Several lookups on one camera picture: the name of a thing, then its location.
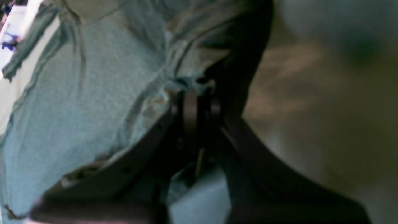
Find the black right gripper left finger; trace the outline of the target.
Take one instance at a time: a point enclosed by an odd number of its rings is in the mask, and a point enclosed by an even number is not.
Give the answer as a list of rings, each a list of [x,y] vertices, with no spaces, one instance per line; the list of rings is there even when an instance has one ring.
[[[198,95],[178,94],[172,106],[121,158],[71,187],[40,198],[32,224],[166,224],[171,176],[197,154]]]

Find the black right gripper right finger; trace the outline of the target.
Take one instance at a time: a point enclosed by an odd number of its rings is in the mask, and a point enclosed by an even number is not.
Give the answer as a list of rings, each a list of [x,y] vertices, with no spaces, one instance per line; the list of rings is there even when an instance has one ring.
[[[217,155],[232,209],[227,224],[370,224],[363,206],[298,174],[242,118],[229,121],[210,100]]]

